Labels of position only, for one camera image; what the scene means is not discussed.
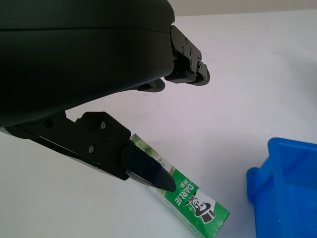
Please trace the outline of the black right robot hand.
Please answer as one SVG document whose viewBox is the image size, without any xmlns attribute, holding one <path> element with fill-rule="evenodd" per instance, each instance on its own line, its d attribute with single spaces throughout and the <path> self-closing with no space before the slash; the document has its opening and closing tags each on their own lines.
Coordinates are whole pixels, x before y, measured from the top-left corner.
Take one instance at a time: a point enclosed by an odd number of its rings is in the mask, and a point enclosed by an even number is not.
<svg viewBox="0 0 317 238">
<path fill-rule="evenodd" d="M 175 191 L 172 175 L 105 112 L 66 111 L 165 82 L 203 86 L 201 51 L 174 25 L 166 0 L 3 0 L 0 130 L 121 180 Z"/>
</svg>

